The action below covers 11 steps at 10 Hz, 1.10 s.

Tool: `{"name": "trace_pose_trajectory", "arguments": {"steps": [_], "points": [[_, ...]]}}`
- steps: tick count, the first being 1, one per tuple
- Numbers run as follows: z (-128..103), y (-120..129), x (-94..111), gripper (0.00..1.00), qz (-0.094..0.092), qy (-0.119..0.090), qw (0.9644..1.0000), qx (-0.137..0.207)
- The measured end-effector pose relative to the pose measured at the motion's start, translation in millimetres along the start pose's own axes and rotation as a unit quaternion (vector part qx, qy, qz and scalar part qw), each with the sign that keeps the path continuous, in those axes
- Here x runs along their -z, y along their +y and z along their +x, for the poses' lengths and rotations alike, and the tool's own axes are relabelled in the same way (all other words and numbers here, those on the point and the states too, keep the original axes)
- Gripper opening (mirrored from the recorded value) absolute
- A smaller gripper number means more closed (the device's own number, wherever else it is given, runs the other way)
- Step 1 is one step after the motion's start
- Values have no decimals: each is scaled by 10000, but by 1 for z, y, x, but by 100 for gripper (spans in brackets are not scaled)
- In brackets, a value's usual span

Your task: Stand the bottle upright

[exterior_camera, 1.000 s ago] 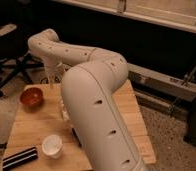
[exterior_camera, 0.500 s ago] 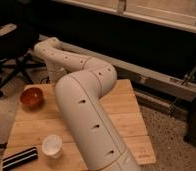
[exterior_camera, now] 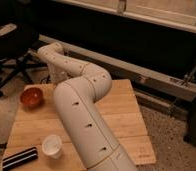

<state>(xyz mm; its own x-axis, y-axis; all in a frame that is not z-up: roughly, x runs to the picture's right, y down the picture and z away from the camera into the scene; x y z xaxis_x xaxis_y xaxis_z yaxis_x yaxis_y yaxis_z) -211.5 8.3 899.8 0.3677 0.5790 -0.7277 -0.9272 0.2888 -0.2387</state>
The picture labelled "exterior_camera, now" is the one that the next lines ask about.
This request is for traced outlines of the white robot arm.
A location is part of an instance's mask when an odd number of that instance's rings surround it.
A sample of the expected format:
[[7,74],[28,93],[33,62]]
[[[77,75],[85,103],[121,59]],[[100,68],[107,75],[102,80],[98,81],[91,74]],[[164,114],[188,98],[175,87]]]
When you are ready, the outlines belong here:
[[137,171],[95,103],[112,87],[109,72],[88,61],[64,54],[57,42],[38,50],[53,77],[60,69],[70,78],[58,83],[53,98],[60,120],[87,171]]

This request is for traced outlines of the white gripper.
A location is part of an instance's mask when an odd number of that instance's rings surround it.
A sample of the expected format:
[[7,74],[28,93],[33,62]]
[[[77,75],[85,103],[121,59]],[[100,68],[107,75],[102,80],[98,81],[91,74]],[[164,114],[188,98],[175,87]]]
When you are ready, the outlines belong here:
[[68,79],[67,73],[53,64],[49,65],[49,74],[53,84],[59,84]]

